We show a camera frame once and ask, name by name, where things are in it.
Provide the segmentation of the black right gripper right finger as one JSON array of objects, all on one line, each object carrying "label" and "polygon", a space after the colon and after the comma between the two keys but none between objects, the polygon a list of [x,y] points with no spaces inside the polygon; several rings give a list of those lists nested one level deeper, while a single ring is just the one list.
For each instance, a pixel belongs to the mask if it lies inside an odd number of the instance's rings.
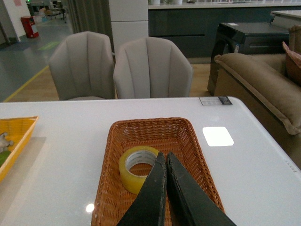
[{"label": "black right gripper right finger", "polygon": [[234,226],[174,153],[166,157],[167,196],[174,226]]}]

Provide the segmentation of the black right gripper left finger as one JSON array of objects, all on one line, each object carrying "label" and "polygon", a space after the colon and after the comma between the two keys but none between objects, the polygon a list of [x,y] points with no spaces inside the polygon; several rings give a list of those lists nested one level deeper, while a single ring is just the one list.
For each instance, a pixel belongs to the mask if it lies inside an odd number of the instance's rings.
[{"label": "black right gripper left finger", "polygon": [[166,211],[167,169],[163,153],[156,157],[136,199],[118,226],[163,226]]}]

